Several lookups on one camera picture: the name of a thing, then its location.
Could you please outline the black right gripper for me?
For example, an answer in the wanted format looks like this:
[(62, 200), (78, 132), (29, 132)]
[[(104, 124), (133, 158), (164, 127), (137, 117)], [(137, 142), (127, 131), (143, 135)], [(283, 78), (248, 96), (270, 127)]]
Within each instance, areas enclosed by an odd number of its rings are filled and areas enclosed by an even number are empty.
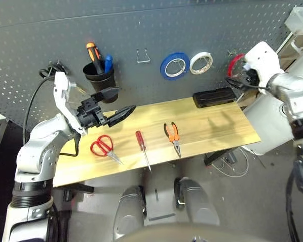
[(257, 88), (259, 85), (259, 77), (254, 69), (244, 70), (241, 73), (241, 81), (232, 77), (225, 77), (225, 81), (232, 87), (244, 90), (245, 88)]

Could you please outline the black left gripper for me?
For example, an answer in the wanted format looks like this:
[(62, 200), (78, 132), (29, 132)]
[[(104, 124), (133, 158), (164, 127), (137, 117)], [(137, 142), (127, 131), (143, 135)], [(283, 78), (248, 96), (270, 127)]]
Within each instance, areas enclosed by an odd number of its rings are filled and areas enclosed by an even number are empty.
[(82, 101), (77, 108), (77, 118), (81, 126), (85, 129), (107, 124), (112, 127), (131, 115), (136, 109), (136, 105), (121, 108), (108, 118), (103, 114), (99, 102), (117, 100), (119, 91), (119, 87), (109, 87), (92, 94), (90, 98)]

